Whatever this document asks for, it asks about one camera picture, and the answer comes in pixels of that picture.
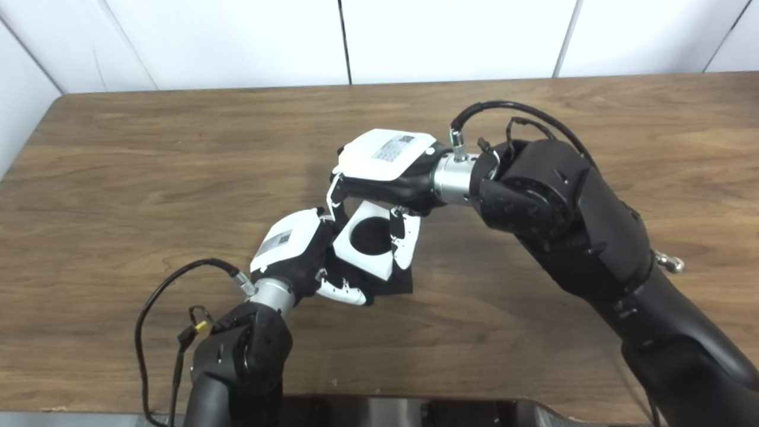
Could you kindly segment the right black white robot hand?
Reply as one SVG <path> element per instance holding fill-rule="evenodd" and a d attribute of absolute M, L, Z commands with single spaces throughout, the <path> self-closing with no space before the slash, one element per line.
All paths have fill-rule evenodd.
<path fill-rule="evenodd" d="M 455 172 L 453 150 L 428 133 L 373 129 L 345 144 L 331 171 L 326 193 L 328 212 L 350 232 L 358 226 L 347 217 L 344 202 L 362 200 L 359 212 L 387 219 L 390 230 L 388 263 L 376 264 L 358 249 L 340 243 L 336 252 L 381 279 L 396 270 L 409 270 L 419 238 L 421 218 L 465 194 Z"/>

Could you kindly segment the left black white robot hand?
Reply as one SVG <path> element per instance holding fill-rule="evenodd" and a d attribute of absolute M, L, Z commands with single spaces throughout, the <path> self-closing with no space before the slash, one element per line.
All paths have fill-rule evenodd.
<path fill-rule="evenodd" d="M 374 297 L 349 279 L 339 262 L 333 248 L 334 222 L 322 211 L 291 213 L 271 227 L 250 262 L 252 300 L 260 302 L 263 284 L 276 281 L 293 297 L 293 306 L 314 295 L 344 304 L 372 305 Z"/>

